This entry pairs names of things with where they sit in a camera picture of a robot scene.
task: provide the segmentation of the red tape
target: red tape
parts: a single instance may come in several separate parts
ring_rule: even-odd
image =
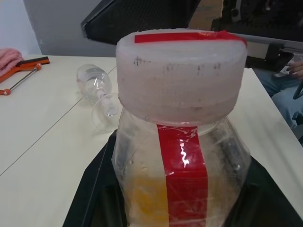
[[[169,226],[205,227],[208,177],[197,127],[157,127],[166,176]]]
[[[135,35],[134,42],[151,43],[151,42],[165,42],[165,41],[190,41],[190,40],[240,40],[245,43],[245,39],[232,35],[226,31],[221,32],[182,32],[182,33],[157,33],[157,34],[143,34]]]

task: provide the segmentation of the white wall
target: white wall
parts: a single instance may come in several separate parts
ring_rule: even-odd
[[[0,49],[6,47],[41,54],[23,0],[0,0]]]

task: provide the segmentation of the person's leg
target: person's leg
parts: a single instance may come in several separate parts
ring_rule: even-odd
[[[303,116],[303,96],[294,100],[297,87],[287,88],[274,96],[272,100],[291,129],[297,126],[296,118]]]
[[[270,97],[281,91],[280,83],[273,77],[273,72],[259,69],[253,70]]]

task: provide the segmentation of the gray wall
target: gray wall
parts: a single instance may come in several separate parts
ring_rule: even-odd
[[[24,0],[42,54],[114,57],[116,46],[88,40],[80,28],[82,20],[100,2]]]

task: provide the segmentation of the white table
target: white table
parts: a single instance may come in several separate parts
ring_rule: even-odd
[[[95,133],[91,104],[81,99],[75,73],[84,63],[96,64],[110,72],[117,92],[115,59],[50,61],[11,96],[0,97],[1,107],[10,106],[0,118],[0,126],[10,126],[8,134],[0,132],[0,226],[62,226],[85,168],[110,135]],[[229,118],[303,218],[303,149],[252,70],[244,72]]]

